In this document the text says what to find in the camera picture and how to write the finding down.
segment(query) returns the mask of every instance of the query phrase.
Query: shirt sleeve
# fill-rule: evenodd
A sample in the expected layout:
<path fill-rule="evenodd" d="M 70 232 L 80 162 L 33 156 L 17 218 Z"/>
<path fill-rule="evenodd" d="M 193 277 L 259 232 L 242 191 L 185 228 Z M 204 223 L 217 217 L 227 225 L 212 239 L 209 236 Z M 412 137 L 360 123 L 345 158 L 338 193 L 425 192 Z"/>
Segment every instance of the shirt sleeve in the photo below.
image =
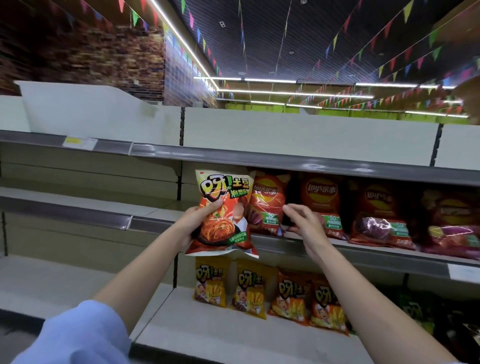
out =
<path fill-rule="evenodd" d="M 130 339 L 109 306 L 84 301 L 48 319 L 36 341 L 12 364 L 128 363 Z"/>

